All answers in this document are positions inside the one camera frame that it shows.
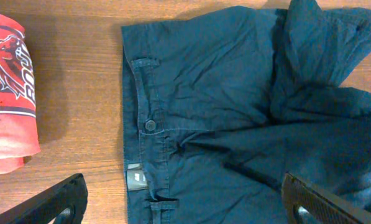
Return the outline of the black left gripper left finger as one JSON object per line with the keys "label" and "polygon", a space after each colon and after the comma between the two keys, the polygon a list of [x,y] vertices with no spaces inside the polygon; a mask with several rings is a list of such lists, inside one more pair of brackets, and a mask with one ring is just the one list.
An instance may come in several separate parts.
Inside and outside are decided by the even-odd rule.
{"label": "black left gripper left finger", "polygon": [[0,214],[0,223],[80,224],[88,204],[83,174],[73,174],[43,192]]}

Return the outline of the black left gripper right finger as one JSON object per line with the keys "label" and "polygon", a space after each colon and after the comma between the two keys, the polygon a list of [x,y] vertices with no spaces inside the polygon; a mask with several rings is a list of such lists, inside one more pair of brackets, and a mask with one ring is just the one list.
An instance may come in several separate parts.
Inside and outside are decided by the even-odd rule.
{"label": "black left gripper right finger", "polygon": [[371,213],[291,173],[282,183],[288,223],[371,223]]}

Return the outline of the navy blue shorts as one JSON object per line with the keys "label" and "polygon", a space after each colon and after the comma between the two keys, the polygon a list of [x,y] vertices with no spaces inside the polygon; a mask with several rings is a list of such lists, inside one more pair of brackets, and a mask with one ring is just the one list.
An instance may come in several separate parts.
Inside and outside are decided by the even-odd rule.
{"label": "navy blue shorts", "polygon": [[286,223],[285,174],[371,212],[371,10],[236,6],[124,26],[129,223]]}

